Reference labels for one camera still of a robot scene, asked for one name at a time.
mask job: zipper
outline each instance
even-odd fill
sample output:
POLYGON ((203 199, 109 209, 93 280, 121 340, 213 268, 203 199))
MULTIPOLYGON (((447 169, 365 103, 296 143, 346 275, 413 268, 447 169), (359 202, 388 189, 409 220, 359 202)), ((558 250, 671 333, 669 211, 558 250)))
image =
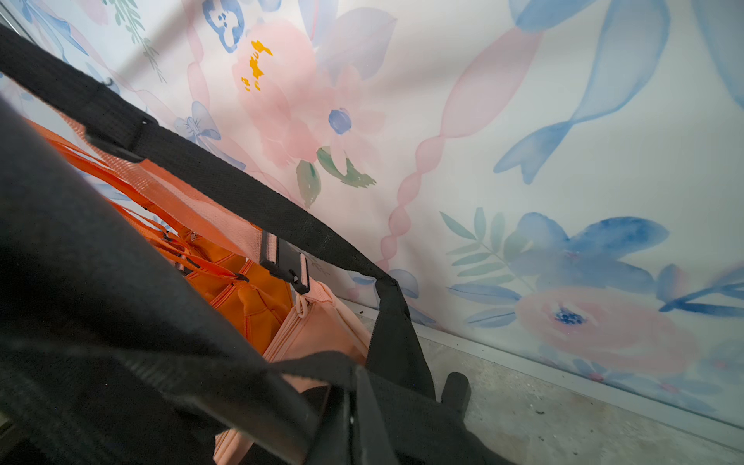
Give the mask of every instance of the zipper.
POLYGON ((296 307, 295 305, 292 311, 286 316, 272 343, 266 348, 263 358, 267 362, 273 362, 279 356, 280 349, 285 348, 283 347, 284 343, 290 340, 304 326, 306 319, 299 316, 296 307))

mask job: concrete floor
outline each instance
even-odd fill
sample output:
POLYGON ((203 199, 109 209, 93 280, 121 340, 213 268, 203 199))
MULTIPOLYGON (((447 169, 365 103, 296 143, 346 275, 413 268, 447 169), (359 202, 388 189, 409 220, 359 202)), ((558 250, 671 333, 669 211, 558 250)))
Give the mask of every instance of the concrete floor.
MULTIPOLYGON (((360 318, 368 328, 374 326, 369 318, 360 318)), ((420 341, 437 394, 450 372, 466 375, 472 389, 467 428, 518 465, 744 464, 744 452, 428 339, 420 341)))

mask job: black webbing strap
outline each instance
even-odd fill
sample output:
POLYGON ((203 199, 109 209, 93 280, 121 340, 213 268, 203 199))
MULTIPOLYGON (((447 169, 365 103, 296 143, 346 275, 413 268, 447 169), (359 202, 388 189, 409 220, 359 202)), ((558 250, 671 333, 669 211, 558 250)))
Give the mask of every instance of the black webbing strap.
POLYGON ((236 215, 311 255, 376 278, 379 317, 367 367, 434 398, 432 376, 400 287, 348 241, 248 174, 152 124, 150 117, 105 85, 5 27, 0 27, 0 51, 0 71, 111 145, 152 161, 236 215))
MULTIPOLYGON (((177 398, 219 394, 239 399, 258 376, 283 373, 329 382, 357 392, 357 370, 340 352, 262 365, 210 356, 130 350, 105 345, 0 335, 0 359, 35 354, 59 359, 87 359, 122 364, 143 383, 177 398)), ((444 405, 370 373, 370 384, 394 450, 424 464, 509 464, 469 433, 457 414, 444 405)))

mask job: floral fabric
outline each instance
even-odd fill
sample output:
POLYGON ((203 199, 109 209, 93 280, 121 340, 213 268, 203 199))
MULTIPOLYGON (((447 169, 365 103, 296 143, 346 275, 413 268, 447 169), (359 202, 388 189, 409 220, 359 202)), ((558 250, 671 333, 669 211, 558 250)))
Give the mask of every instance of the floral fabric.
POLYGON ((0 2, 346 237, 414 322, 744 426, 741 1, 0 2))

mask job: pink flower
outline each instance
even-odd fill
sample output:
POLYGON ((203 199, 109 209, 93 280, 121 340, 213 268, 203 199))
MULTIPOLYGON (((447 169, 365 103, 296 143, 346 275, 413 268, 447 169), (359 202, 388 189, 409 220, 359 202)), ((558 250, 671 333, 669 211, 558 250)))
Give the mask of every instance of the pink flower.
POLYGON ((698 359, 693 335, 665 314, 588 287, 560 287, 515 305, 522 326, 546 344, 619 371, 679 373, 698 359))
POLYGON ((385 114, 362 108, 362 78, 353 66, 339 74, 336 87, 330 90, 325 121, 314 127, 323 145, 330 145, 333 164, 346 174, 346 158, 354 167, 377 158, 377 150, 364 137, 379 132, 385 114))
POLYGON ((315 161, 321 143, 308 124, 327 118, 329 103, 316 86, 315 52, 307 35, 280 20, 256 25, 244 41, 233 78, 264 154, 279 167, 293 159, 315 161))

